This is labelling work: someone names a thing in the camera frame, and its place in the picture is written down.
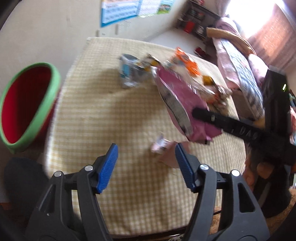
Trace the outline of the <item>hand holding other gripper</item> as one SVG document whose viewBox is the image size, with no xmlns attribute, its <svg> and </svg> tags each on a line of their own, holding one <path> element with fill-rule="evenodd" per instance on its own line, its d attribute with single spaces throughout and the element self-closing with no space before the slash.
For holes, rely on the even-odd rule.
<svg viewBox="0 0 296 241">
<path fill-rule="evenodd" d="M 269 178 L 271 173 L 274 170 L 274 166 L 270 163 L 259 163 L 256 167 L 256 170 L 251 169 L 251 161 L 246 159 L 245 161 L 245 169 L 242 174 L 244 180 L 246 181 L 247 185 L 253 191 L 256 180 L 258 177 L 263 179 Z"/>
</svg>

